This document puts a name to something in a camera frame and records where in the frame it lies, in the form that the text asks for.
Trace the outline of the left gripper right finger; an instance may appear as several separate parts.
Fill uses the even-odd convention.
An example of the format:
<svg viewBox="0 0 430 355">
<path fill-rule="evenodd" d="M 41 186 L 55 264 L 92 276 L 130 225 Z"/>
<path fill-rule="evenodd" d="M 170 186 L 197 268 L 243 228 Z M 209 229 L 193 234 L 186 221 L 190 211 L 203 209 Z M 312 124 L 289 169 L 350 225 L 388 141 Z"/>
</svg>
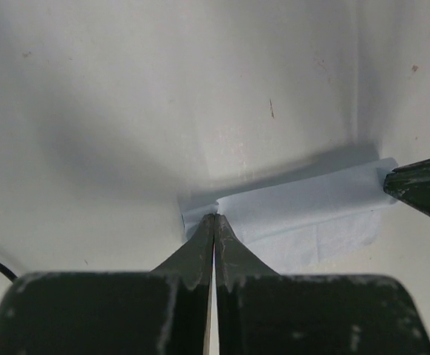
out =
<svg viewBox="0 0 430 355">
<path fill-rule="evenodd" d="M 222 354 L 430 354 L 407 290 L 374 274 L 281 275 L 215 215 Z"/>
</svg>

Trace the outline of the light blue cleaning cloth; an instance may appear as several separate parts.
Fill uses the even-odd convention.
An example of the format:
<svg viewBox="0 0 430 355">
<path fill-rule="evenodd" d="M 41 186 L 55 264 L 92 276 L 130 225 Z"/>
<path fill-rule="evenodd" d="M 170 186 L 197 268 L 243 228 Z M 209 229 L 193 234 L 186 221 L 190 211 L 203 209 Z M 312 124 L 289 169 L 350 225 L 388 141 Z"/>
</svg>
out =
<svg viewBox="0 0 430 355">
<path fill-rule="evenodd" d="M 181 207 L 187 237 L 206 214 L 225 216 L 235 236 L 265 264 L 290 274 L 373 243 L 382 211 L 394 204 L 383 191 L 393 158 L 325 175 L 287 181 Z"/>
</svg>

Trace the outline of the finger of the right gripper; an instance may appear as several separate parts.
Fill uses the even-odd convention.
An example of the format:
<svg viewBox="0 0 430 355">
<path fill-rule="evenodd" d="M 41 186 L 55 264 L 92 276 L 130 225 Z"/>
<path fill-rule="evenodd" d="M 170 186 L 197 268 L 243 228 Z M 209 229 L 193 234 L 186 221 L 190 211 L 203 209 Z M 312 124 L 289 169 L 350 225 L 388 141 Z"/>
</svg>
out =
<svg viewBox="0 0 430 355">
<path fill-rule="evenodd" d="M 393 169 L 383 191 L 430 217 L 430 159 Z"/>
</svg>

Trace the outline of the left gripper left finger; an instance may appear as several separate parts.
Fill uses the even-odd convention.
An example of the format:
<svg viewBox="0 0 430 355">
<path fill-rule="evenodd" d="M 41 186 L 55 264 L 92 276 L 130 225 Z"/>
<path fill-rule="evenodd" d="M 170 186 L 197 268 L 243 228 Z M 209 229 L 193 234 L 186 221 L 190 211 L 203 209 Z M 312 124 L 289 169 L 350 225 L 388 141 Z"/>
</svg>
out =
<svg viewBox="0 0 430 355">
<path fill-rule="evenodd" d="M 205 354 L 213 229 L 148 272 L 36 272 L 0 304 L 0 354 Z"/>
</svg>

